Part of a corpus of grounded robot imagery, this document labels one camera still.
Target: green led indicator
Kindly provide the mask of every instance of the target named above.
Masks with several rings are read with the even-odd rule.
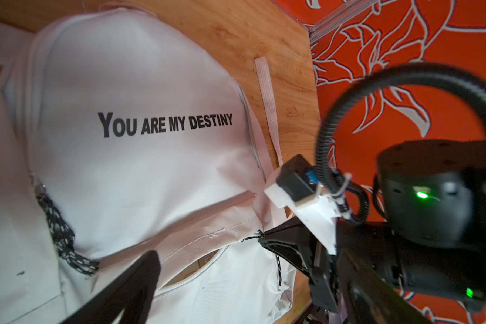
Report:
[[[428,198],[428,195],[426,193],[424,193],[423,191],[417,192],[416,195],[418,195],[418,197],[422,198],[422,199]]]

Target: black lettering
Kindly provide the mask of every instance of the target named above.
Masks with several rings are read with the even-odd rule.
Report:
[[[198,128],[198,123],[196,122],[196,118],[194,118],[194,116],[189,116],[189,124],[191,125],[192,130],[195,130],[196,128]]]
[[[182,131],[185,131],[185,128],[183,127],[183,123],[185,122],[185,116],[180,118],[178,117],[178,120],[180,121],[180,124],[182,125]]]
[[[106,119],[104,119],[103,113],[97,113],[99,115],[99,120],[101,120],[101,124],[103,124],[104,130],[104,137],[110,137],[110,132],[108,131],[108,126],[110,126],[110,121],[112,120],[113,113],[108,113],[106,115]]]
[[[205,126],[210,127],[211,126],[211,122],[209,120],[209,115],[208,114],[206,114],[204,116],[204,120],[205,120]]]
[[[130,129],[130,119],[127,118],[126,119],[126,133],[128,133],[128,135],[130,136],[133,136],[135,135],[135,132],[137,131],[137,119],[134,118],[133,119],[133,131]]]
[[[169,132],[177,132],[178,129],[178,117],[169,117]]]
[[[166,126],[166,118],[165,117],[159,117],[158,118],[158,132],[159,133],[165,133],[166,129],[164,128]]]
[[[220,119],[221,119],[221,125],[228,125],[227,117],[225,116],[225,114],[221,114]]]
[[[149,129],[149,121],[148,118],[144,118],[144,123],[143,123],[143,131],[140,133],[141,135],[144,135],[144,133],[151,133]]]
[[[158,118],[151,118],[151,134],[158,133]]]
[[[196,116],[196,120],[198,121],[198,128],[205,128],[203,116]]]
[[[216,126],[216,120],[214,119],[214,117],[216,117],[216,115],[210,114],[209,117],[212,118],[212,123],[214,124],[214,126]]]
[[[121,130],[118,131],[117,130],[117,125],[121,124]],[[124,132],[126,131],[126,125],[124,124],[124,120],[120,119],[120,118],[116,118],[114,121],[113,121],[113,133],[115,134],[115,136],[117,137],[121,137],[122,135],[124,135]]]

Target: white backpack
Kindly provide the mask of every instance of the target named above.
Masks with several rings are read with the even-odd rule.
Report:
[[[271,172],[241,87],[180,32],[123,7],[52,23],[0,75],[0,323],[61,322],[150,249],[148,323],[274,322],[295,269],[241,242],[285,220]],[[93,276],[58,257],[58,211]]]

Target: wooden table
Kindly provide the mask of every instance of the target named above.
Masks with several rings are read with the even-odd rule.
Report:
[[[62,16],[97,11],[106,0],[0,0],[0,21],[37,32]],[[241,84],[257,115],[272,163],[254,59],[266,56],[277,104],[285,161],[296,154],[313,162],[319,108],[307,31],[269,0],[134,0],[206,49]],[[307,278],[298,274],[290,323],[309,302]]]

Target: robotic arm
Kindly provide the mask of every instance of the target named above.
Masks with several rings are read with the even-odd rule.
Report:
[[[372,203],[386,222],[367,222],[365,191],[350,174],[328,166],[344,114],[373,91],[398,85],[460,97],[486,130],[482,80],[441,64],[385,69],[356,83],[331,108],[319,131],[316,165],[298,155],[276,170],[265,189],[276,206],[297,217],[259,242],[308,276],[315,305],[338,313],[342,293],[354,324],[426,321],[391,287],[458,300],[470,312],[486,304],[486,141],[425,139],[381,152]],[[359,198],[356,214],[344,191]]]

